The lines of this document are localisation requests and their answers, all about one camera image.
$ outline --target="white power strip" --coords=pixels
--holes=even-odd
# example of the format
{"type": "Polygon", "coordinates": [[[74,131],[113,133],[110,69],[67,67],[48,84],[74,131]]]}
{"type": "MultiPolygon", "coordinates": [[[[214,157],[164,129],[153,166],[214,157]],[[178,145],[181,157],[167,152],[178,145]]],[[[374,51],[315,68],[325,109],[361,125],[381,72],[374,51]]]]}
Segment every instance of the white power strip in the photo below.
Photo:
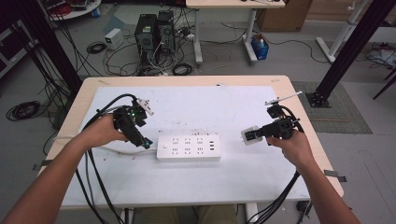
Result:
{"type": "Polygon", "coordinates": [[[218,135],[166,135],[158,138],[159,161],[219,161],[218,135]]]}

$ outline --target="black pole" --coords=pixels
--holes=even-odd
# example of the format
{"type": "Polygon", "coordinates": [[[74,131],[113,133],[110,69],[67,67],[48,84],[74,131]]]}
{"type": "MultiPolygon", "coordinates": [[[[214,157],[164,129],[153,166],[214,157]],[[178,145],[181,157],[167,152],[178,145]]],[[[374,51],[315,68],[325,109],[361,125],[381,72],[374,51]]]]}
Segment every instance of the black pole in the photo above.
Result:
{"type": "Polygon", "coordinates": [[[312,107],[328,104],[335,86],[395,5],[396,0],[373,1],[315,92],[307,94],[312,107]]]}
{"type": "Polygon", "coordinates": [[[46,51],[70,90],[71,98],[76,98],[82,81],[46,20],[38,1],[13,0],[12,2],[14,13],[18,14],[31,35],[38,40],[38,43],[46,51]]]}

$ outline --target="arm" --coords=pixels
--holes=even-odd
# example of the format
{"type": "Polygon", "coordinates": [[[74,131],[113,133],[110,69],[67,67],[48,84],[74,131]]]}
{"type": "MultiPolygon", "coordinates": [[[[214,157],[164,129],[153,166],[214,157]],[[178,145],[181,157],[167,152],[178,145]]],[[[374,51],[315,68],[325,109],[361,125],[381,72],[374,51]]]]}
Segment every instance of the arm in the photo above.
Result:
{"type": "Polygon", "coordinates": [[[267,138],[269,144],[282,152],[303,177],[320,223],[359,223],[332,184],[318,167],[304,133],[293,132],[288,140],[267,138]]]}
{"type": "Polygon", "coordinates": [[[2,223],[54,223],[62,200],[78,167],[91,147],[113,140],[126,140],[113,127],[113,116],[106,115],[70,140],[51,164],[21,196],[2,223]]]}

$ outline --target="forearm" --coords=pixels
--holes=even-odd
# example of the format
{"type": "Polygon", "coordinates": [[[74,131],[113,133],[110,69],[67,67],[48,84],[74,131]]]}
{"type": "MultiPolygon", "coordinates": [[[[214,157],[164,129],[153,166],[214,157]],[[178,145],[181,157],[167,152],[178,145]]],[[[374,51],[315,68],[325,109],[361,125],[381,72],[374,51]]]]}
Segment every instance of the forearm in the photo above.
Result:
{"type": "Polygon", "coordinates": [[[359,223],[316,163],[299,170],[320,223],[359,223]]]}
{"type": "Polygon", "coordinates": [[[69,183],[86,151],[78,138],[71,140],[22,195],[4,223],[54,223],[69,183]]]}

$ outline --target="hand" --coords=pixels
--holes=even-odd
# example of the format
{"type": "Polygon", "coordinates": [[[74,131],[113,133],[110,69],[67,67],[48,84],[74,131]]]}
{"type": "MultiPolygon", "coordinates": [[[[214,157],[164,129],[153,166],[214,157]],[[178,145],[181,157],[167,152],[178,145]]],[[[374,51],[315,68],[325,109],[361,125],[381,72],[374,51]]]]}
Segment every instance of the hand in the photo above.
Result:
{"type": "Polygon", "coordinates": [[[113,115],[104,115],[75,137],[85,148],[100,147],[114,140],[128,140],[114,128],[113,115]]]}
{"type": "Polygon", "coordinates": [[[316,164],[311,146],[309,146],[308,139],[304,133],[294,130],[290,139],[282,140],[268,137],[267,142],[274,147],[282,148],[285,158],[294,164],[299,172],[307,166],[316,164]]]}

